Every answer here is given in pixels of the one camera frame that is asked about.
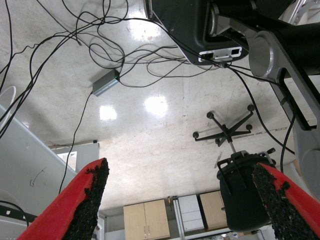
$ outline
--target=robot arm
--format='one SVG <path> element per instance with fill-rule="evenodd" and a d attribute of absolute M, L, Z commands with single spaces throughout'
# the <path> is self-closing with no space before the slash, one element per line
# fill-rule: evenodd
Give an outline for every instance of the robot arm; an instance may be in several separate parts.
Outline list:
<path fill-rule="evenodd" d="M 193 50 L 181 49 L 190 63 L 230 62 L 248 54 L 253 75 L 276 83 L 271 86 L 287 117 L 296 114 L 301 172 L 320 199 L 320 127 L 308 124 L 284 82 L 293 79 L 320 123 L 320 94 L 309 78 L 320 74 L 320 24 L 293 26 L 266 17 L 253 0 L 147 0 L 146 6 L 149 17 Z"/>

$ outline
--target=wooden cabinet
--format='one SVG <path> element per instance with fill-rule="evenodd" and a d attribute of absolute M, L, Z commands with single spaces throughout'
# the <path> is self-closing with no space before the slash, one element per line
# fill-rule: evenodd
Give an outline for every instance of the wooden cabinet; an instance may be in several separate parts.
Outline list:
<path fill-rule="evenodd" d="M 125 240 L 156 240 L 170 237 L 164 200 L 123 208 Z"/>
<path fill-rule="evenodd" d="M 220 191 L 201 194 L 200 199 L 208 230 L 228 227 L 226 213 L 221 210 L 224 207 L 224 202 Z"/>

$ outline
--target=floor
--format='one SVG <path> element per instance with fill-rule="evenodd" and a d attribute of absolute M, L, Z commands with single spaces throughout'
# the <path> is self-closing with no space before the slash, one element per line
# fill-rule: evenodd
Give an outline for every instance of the floor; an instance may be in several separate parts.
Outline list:
<path fill-rule="evenodd" d="M 39 1 L 63 26 L 69 30 L 75 28 L 76 18 L 67 12 L 61 1 Z M 101 3 L 97 0 L 66 1 L 66 4 L 76 15 L 85 10 L 102 14 Z M 64 31 L 36 0 L 10 0 L 8 7 L 14 52 Z M 110 14 L 120 17 L 125 10 L 125 1 L 117 0 L 111 4 Z M 141 0 L 129 1 L 128 16 L 143 17 Z M 4 1 L 0 7 L 0 22 L 0 66 L 4 66 L 10 54 Z M 155 50 L 175 45 L 157 26 L 137 20 L 104 25 L 101 32 L 120 44 L 126 53 L 137 48 Z M 86 43 L 101 43 L 92 36 L 81 35 L 79 38 Z M 33 71 L 59 40 L 52 39 L 39 47 L 32 62 Z M 159 53 L 182 56 L 178 49 Z M 31 54 L 32 50 L 28 48 L 15 57 L 5 88 L 14 85 L 18 94 L 25 89 L 30 81 Z M 104 66 L 113 64 L 101 58 L 98 61 Z M 178 64 L 164 62 L 152 64 L 150 68 L 154 73 L 164 75 Z M 247 58 L 234 64 L 249 66 Z M 123 71 L 130 66 L 126 64 Z M 46 63 L 17 118 L 48 146 L 70 144 L 92 83 L 107 72 L 92 61 L 84 44 L 68 41 Z M 203 70 L 184 64 L 171 76 L 190 76 L 200 72 Z M 140 64 L 121 81 L 128 85 L 145 85 L 157 79 L 148 74 L 145 64 Z M 271 87 L 252 79 L 246 79 L 246 82 L 265 124 L 275 137 L 283 141 L 289 121 Z M 248 113 L 249 104 L 251 100 L 242 82 L 226 69 L 210 70 L 191 78 L 165 78 L 146 88 L 117 84 L 99 97 L 91 96 L 76 143 L 98 140 L 100 157 L 108 159 L 110 176 L 100 209 L 104 211 L 167 196 L 217 190 L 219 182 L 215 164 L 217 160 L 229 157 L 232 150 L 227 143 L 218 148 L 212 140 L 195 142 L 192 133 L 199 131 L 205 136 L 219 132 L 214 122 L 206 118 L 209 111 L 214 111 L 219 121 L 231 127 Z M 279 162 L 281 148 L 265 133 L 256 114 L 249 123 L 253 126 L 252 134 L 234 139 L 235 149 L 257 153 L 275 148 L 272 157 Z M 288 146 L 294 148 L 291 137 Z M 288 163 L 295 157 L 287 152 L 284 159 Z"/>

